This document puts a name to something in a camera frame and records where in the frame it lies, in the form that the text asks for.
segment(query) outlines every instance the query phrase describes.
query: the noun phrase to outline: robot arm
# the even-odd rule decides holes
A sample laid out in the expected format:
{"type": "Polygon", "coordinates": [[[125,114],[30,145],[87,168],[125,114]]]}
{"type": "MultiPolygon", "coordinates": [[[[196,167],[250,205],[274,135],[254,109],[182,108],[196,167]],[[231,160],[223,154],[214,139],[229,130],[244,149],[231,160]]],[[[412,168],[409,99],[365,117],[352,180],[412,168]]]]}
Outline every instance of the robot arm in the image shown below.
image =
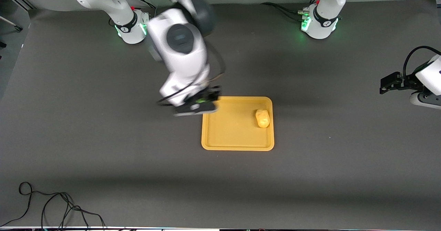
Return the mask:
{"type": "Polygon", "coordinates": [[[413,49],[406,59],[403,74],[394,72],[381,79],[380,94],[393,90],[414,90],[410,97],[412,104],[441,110],[441,52],[428,46],[413,49]],[[407,75],[407,63],[419,49],[429,49],[437,55],[407,75]]]}
{"type": "Polygon", "coordinates": [[[219,88],[209,86],[209,64],[204,36],[214,30],[211,6],[203,0],[171,0],[174,5],[149,19],[148,14],[132,10],[126,0],[77,0],[86,8],[104,10],[115,22],[126,43],[145,38],[150,52],[162,61],[170,75],[160,93],[175,108],[175,115],[216,111],[219,88]]]}
{"type": "Polygon", "coordinates": [[[320,0],[304,8],[305,16],[301,30],[315,39],[327,38],[336,28],[338,15],[346,0],[320,0]]]}

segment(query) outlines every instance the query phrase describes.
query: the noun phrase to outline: yellow tray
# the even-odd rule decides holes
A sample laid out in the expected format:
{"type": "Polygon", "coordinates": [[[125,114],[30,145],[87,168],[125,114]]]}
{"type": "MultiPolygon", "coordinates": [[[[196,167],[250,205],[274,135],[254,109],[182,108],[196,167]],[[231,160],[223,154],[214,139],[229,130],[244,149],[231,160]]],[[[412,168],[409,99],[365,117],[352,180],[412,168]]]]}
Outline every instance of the yellow tray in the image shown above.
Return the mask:
{"type": "Polygon", "coordinates": [[[202,146],[206,150],[269,151],[274,147],[273,103],[267,97],[220,97],[218,111],[204,114],[202,146]],[[269,113],[270,123],[260,128],[256,110],[269,113]]]}

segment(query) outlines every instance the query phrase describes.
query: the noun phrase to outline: gray table surface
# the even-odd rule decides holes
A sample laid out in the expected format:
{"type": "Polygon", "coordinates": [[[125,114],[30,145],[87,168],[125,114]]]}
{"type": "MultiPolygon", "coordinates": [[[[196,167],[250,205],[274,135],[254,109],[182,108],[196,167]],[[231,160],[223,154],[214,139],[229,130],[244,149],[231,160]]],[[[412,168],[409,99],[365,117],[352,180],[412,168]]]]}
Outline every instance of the gray table surface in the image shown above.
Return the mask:
{"type": "MultiPolygon", "coordinates": [[[[145,43],[124,44],[103,12],[35,11],[0,103],[1,222],[29,181],[109,226],[441,230],[441,112],[378,94],[414,47],[441,47],[434,0],[348,3],[322,41],[269,6],[215,10],[219,84],[273,100],[272,151],[205,151],[201,116],[155,105],[168,71],[145,43]]],[[[46,200],[11,225],[39,225],[46,200]]]]}

